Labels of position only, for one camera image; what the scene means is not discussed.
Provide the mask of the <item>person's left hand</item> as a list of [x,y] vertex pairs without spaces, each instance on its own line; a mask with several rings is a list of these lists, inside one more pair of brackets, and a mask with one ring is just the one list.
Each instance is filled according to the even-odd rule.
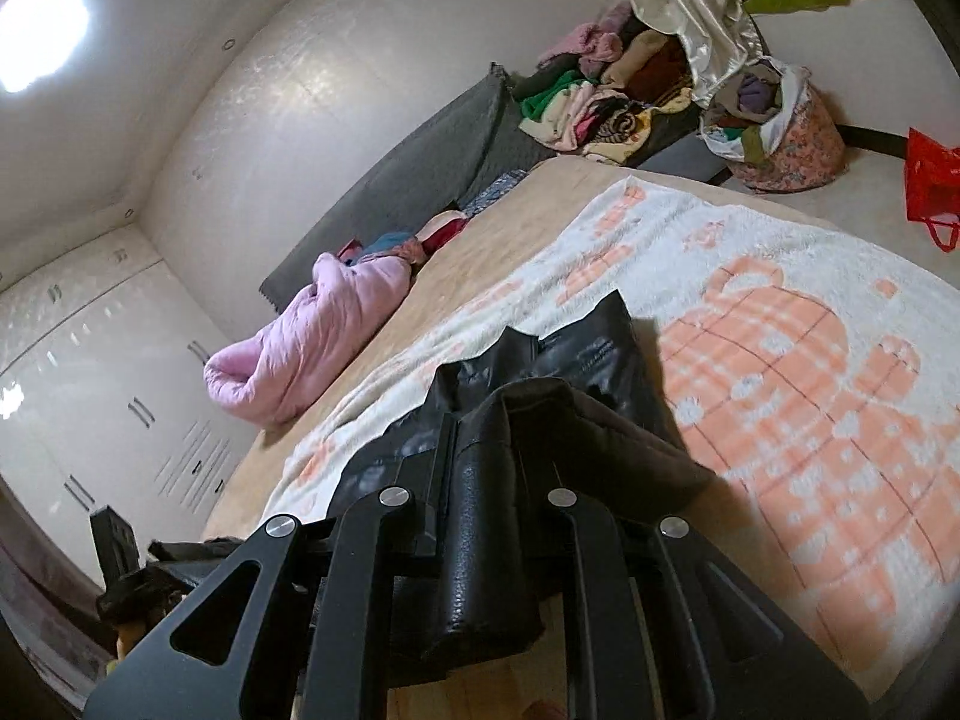
[[119,622],[119,624],[114,624],[112,629],[116,633],[116,653],[117,660],[125,660],[132,652],[137,645],[145,639],[145,635],[149,634],[153,629],[156,628],[156,624],[160,622],[160,618],[156,616],[147,617],[146,619],[139,619],[139,621],[130,621],[130,622]]

